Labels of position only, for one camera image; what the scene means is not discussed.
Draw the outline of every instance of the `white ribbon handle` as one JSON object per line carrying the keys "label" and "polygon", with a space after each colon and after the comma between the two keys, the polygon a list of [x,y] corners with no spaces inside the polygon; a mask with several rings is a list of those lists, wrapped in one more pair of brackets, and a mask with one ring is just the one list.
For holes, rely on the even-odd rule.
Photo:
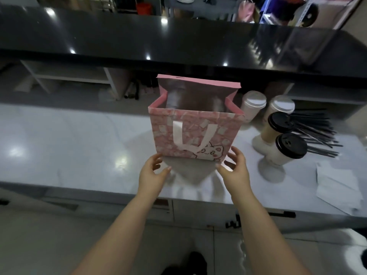
{"label": "white ribbon handle", "polygon": [[173,121],[173,142],[180,150],[188,150],[190,152],[197,153],[209,143],[209,141],[213,138],[217,128],[218,124],[208,124],[204,138],[201,141],[200,146],[197,147],[194,145],[187,145],[182,143],[182,122]]}

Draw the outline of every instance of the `finger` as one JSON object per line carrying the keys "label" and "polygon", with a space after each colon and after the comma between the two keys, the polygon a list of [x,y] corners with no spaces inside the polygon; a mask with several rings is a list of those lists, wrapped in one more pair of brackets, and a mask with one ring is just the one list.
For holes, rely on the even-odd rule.
{"label": "finger", "polygon": [[154,161],[154,164],[159,164],[159,163],[162,163],[163,162],[163,160],[162,160],[162,158],[158,158],[158,159],[156,159],[156,161]]}
{"label": "finger", "polygon": [[153,171],[158,170],[159,168],[160,168],[160,164],[154,165],[153,166]]}
{"label": "finger", "polygon": [[148,158],[148,160],[145,162],[145,165],[147,166],[153,166],[154,162],[161,157],[162,154],[161,153],[156,153],[154,155],[152,155],[151,157]]}
{"label": "finger", "polygon": [[164,168],[163,171],[160,172],[159,176],[162,177],[163,181],[166,179],[167,175],[170,173],[171,170],[172,170],[172,167],[168,166]]}
{"label": "finger", "polygon": [[243,153],[238,148],[236,148],[235,146],[232,146],[231,149],[233,150],[233,152],[237,156],[237,162],[236,163],[237,164],[246,164],[246,158],[243,155]]}
{"label": "finger", "polygon": [[226,168],[224,168],[221,164],[216,164],[215,165],[216,167],[217,167],[217,171],[218,171],[218,173],[223,177],[223,179],[224,179],[224,177],[229,173],[229,171],[226,169]]}
{"label": "finger", "polygon": [[224,164],[230,167],[232,170],[234,170],[236,167],[236,164],[228,162],[227,160],[224,161]]}
{"label": "finger", "polygon": [[237,162],[237,155],[233,154],[233,153],[228,153],[227,154],[229,158],[231,158],[235,163]]}

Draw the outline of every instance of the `cat face drawing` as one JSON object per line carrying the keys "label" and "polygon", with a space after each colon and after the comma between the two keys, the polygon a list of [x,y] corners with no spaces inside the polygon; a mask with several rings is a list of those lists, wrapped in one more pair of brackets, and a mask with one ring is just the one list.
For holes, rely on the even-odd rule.
{"label": "cat face drawing", "polygon": [[197,159],[220,161],[220,157],[223,154],[223,146],[213,146],[209,142],[209,144],[194,154]]}

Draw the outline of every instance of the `black countertop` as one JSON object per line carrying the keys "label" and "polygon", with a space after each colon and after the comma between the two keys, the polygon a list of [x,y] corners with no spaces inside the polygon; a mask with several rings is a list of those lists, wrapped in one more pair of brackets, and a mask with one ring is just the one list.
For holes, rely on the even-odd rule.
{"label": "black countertop", "polygon": [[0,7],[0,56],[233,81],[367,81],[367,48],[343,31],[41,7]]}

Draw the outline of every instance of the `black cup lid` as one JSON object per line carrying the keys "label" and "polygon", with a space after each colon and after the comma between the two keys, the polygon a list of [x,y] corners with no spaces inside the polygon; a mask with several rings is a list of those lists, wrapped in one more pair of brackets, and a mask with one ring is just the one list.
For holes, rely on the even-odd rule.
{"label": "black cup lid", "polygon": [[275,112],[268,117],[268,124],[279,133],[289,133],[294,130],[291,116],[284,112]]}
{"label": "black cup lid", "polygon": [[278,150],[285,156],[299,159],[307,153],[307,143],[296,134],[281,134],[275,139]]}

